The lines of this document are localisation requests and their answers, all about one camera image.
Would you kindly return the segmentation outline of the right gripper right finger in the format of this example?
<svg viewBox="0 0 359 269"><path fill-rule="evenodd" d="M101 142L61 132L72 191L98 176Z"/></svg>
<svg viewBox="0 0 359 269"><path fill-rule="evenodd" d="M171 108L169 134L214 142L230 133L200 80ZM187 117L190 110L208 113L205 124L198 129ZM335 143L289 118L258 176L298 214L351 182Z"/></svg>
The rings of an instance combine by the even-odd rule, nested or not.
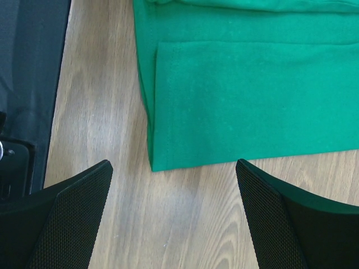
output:
<svg viewBox="0 0 359 269"><path fill-rule="evenodd" d="M358 268L358 206L291 185L244 159L236 174L259 268Z"/></svg>

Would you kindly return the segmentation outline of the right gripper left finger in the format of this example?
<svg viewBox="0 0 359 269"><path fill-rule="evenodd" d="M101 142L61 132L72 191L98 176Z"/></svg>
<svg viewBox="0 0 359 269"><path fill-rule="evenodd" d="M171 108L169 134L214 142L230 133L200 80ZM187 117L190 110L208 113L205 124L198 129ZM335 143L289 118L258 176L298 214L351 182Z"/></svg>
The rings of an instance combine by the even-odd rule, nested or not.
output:
<svg viewBox="0 0 359 269"><path fill-rule="evenodd" d="M1 205L1 268L88 268L112 179L103 160Z"/></svg>

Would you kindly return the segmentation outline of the green t shirt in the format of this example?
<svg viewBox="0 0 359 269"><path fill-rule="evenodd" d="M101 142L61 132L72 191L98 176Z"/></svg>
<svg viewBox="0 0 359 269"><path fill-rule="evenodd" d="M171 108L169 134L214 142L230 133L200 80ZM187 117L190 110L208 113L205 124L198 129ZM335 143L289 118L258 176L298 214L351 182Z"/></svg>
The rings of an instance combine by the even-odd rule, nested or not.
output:
<svg viewBox="0 0 359 269"><path fill-rule="evenodd" d="M151 169L358 149L357 1L134 1Z"/></svg>

